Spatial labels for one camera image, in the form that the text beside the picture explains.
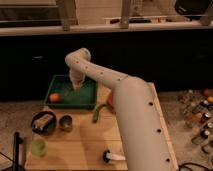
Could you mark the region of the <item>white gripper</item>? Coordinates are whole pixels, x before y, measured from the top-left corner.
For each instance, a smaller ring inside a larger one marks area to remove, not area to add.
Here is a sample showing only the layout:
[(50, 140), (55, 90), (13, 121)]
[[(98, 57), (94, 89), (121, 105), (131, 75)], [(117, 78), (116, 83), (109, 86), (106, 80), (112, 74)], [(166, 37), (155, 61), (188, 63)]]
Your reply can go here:
[(85, 74), (75, 69), (71, 69), (69, 71), (69, 77), (70, 77), (70, 81), (72, 83), (73, 89), (79, 90), (84, 83)]

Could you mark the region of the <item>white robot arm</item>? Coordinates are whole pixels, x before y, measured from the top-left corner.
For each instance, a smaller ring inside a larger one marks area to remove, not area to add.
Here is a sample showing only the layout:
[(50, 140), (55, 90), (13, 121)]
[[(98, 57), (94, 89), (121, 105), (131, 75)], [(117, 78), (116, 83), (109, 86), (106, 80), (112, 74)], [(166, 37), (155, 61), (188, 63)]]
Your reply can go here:
[(157, 96), (146, 81), (92, 63), (86, 48), (69, 53), (65, 63), (74, 89), (79, 89), (88, 76), (113, 91), (128, 171), (177, 171), (163, 117), (155, 107)]

